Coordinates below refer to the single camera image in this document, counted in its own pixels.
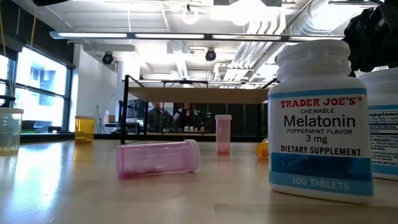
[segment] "supplement bottle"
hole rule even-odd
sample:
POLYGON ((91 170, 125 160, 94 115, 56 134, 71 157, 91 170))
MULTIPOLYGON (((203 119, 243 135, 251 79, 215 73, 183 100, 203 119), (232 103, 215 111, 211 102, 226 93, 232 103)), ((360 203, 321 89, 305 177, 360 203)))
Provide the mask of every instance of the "supplement bottle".
POLYGON ((314 40, 277 58, 268 99, 269 182, 288 194, 367 203, 373 196, 368 101, 348 77, 348 44, 314 40))
POLYGON ((398 68, 359 79, 368 89, 373 177, 398 180, 398 68))

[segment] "window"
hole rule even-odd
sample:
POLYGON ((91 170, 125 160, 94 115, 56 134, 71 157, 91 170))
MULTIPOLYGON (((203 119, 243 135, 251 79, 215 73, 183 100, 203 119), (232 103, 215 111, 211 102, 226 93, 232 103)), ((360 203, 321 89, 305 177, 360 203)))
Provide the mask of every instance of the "window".
MULTIPOLYGON (((6 84, 0 83, 0 95, 6 94, 6 84)), ((0 99, 0 105, 4 103, 4 100, 0 99)))
POLYGON ((16 89, 16 106, 24 110, 23 120, 36 121, 34 128, 62 126, 63 101, 61 97, 16 89))
POLYGON ((70 72, 56 61, 33 50, 22 49, 18 54, 15 98, 16 107, 24 110, 24 121, 35 121, 34 128, 66 128, 70 104, 66 90, 70 72))
POLYGON ((65 94, 67 68, 27 48, 18 55, 17 83, 65 94))
POLYGON ((7 74, 8 74, 8 58, 0 55, 0 78, 6 80, 7 74))

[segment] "product label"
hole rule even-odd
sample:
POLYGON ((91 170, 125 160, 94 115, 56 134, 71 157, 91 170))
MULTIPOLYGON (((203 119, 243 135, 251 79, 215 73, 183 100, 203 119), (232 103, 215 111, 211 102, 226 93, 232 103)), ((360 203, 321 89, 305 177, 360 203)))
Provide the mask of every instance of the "product label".
POLYGON ((269 95, 273 184, 372 195, 366 89, 269 95))
POLYGON ((369 128, 373 172, 398 175, 398 105, 370 106, 369 128))

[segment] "person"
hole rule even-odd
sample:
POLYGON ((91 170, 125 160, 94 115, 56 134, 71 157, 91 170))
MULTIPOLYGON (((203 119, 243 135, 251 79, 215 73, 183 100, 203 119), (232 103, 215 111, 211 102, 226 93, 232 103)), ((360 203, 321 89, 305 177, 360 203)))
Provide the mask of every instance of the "person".
POLYGON ((162 132, 163 131, 162 103, 153 102, 152 105, 154 106, 154 108, 148 112, 148 124, 147 124, 148 131, 162 132))
POLYGON ((178 127, 184 130, 186 126, 193 126, 193 119, 195 117, 195 107, 193 103, 183 103, 174 115, 174 123, 178 121, 178 127))

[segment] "woman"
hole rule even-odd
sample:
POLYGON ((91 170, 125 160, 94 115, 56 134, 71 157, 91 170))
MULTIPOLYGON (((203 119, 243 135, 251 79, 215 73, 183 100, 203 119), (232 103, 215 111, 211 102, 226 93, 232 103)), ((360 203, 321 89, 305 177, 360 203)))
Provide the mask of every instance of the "woman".
POLYGON ((195 107, 193 103, 183 103, 174 115, 174 123, 178 121, 178 127, 184 130, 186 126, 193 126, 193 119, 195 117, 195 107))

